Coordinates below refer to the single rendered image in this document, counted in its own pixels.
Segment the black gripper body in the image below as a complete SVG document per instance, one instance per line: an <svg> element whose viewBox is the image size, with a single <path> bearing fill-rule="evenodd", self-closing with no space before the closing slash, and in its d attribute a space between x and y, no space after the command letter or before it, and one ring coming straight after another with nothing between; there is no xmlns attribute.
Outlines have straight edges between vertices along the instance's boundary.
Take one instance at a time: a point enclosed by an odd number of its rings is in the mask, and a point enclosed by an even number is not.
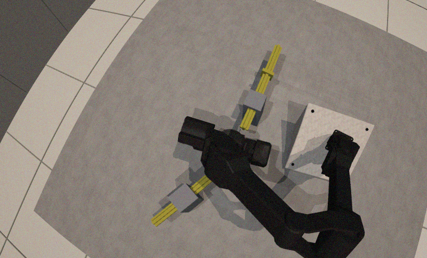
<svg viewBox="0 0 427 258"><path fill-rule="evenodd" d="M251 154L251 165L265 167L268 162L271 150L271 143L262 140L256 140Z"/></svg>

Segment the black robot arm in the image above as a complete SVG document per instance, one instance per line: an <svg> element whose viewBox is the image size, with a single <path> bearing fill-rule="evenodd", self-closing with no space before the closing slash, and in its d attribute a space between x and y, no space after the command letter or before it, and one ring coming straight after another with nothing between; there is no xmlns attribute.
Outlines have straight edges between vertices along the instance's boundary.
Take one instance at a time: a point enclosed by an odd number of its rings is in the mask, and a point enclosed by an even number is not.
<svg viewBox="0 0 427 258"><path fill-rule="evenodd" d="M360 149L354 138L339 130L330 136L321 166L321 174L329 177L328 210L304 214L290 208L250 168L248 158L255 141L234 129L220 132L214 128L215 124L187 116L178 142L203 150L205 176L230 190L280 248L304 258L346 258L364 238L361 217L352 210L349 170ZM317 232L316 243L302 237Z"/></svg>

